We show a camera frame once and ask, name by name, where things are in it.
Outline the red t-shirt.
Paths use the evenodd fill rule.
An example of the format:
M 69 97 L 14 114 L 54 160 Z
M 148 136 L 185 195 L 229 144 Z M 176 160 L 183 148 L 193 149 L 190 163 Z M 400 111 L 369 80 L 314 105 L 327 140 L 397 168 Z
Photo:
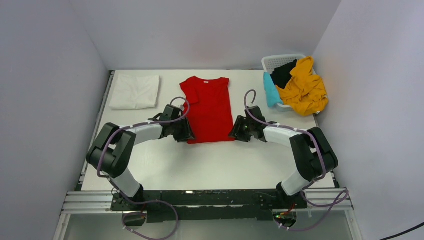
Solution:
M 232 142 L 229 134 L 234 127 L 229 94 L 230 79 L 202 79 L 189 77 L 179 84 L 190 106 L 187 118 L 194 133 L 189 145 Z

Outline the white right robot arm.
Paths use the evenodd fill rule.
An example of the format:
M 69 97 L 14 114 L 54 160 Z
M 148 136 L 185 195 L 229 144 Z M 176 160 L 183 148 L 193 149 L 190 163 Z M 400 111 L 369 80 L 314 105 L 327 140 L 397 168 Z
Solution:
M 276 203 L 287 208 L 295 195 L 313 185 L 339 165 L 338 158 L 319 127 L 300 129 L 277 122 L 266 122 L 258 106 L 247 107 L 245 116 L 236 118 L 229 137 L 249 142 L 252 137 L 264 143 L 279 144 L 292 150 L 294 170 L 277 185 Z

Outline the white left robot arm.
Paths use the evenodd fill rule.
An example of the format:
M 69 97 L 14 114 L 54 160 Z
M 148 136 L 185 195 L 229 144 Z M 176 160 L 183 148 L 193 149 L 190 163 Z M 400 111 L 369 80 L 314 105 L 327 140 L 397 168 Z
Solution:
M 133 149 L 168 136 L 178 143 L 195 139 L 186 114 L 170 104 L 145 122 L 128 126 L 106 123 L 88 150 L 86 161 L 96 169 L 98 177 L 107 179 L 124 196 L 129 209 L 137 210 L 144 203 L 144 188 L 128 168 Z

